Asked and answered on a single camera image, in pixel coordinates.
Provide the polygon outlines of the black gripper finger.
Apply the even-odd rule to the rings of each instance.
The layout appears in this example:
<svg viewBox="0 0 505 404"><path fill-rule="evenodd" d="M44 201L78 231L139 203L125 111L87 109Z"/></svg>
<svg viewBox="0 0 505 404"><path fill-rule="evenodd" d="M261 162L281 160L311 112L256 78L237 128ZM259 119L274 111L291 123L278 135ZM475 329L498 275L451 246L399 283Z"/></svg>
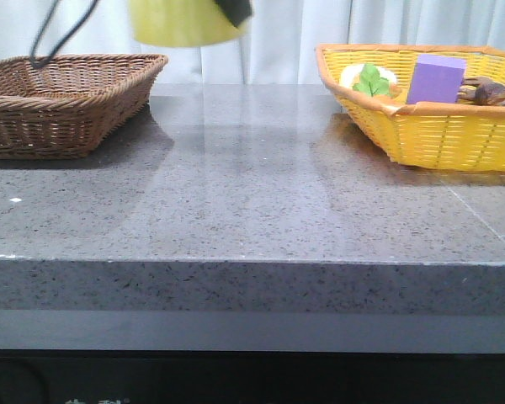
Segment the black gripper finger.
<svg viewBox="0 0 505 404"><path fill-rule="evenodd" d="M214 3L231 25L236 28L239 28L243 22L253 15L250 0L215 0Z"/></svg>

